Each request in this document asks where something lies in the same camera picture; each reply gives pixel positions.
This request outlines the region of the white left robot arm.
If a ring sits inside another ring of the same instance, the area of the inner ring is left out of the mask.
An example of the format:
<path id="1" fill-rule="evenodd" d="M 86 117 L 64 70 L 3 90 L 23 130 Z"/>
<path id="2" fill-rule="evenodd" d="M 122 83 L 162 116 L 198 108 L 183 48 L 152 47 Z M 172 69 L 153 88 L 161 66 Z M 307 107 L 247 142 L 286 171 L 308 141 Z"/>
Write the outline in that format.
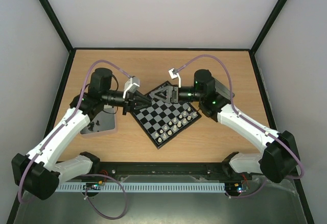
<path id="1" fill-rule="evenodd" d="M 112 78 L 112 71 L 107 68 L 88 72 L 81 93 L 74 97 L 60 122 L 26 155 L 17 154 L 12 159 L 21 203 L 23 191 L 46 200 L 60 184 L 97 171 L 100 159 L 88 152 L 61 163 L 57 161 L 71 141 L 106 105 L 121 107 L 123 114 L 150 106 L 151 101 L 138 91 L 140 80 L 137 77 L 129 77 L 123 91 L 110 88 Z"/>

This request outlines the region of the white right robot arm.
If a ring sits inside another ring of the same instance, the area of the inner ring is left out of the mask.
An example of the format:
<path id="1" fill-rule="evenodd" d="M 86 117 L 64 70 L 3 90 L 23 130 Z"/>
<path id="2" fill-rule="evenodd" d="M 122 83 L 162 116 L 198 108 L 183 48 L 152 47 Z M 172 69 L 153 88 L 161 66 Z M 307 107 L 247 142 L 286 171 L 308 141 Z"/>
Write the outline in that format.
<path id="1" fill-rule="evenodd" d="M 198 102 L 208 118 L 225 125 L 251 142 L 257 154 L 232 153 L 223 166 L 223 174 L 234 179 L 240 173 L 261 173 L 274 183 L 290 176 L 299 158 L 291 150 L 295 137 L 288 131 L 278 132 L 247 116 L 232 105 L 231 93 L 207 69 L 194 73 L 193 86 L 168 85 L 150 93 L 151 98 L 169 104 Z"/>

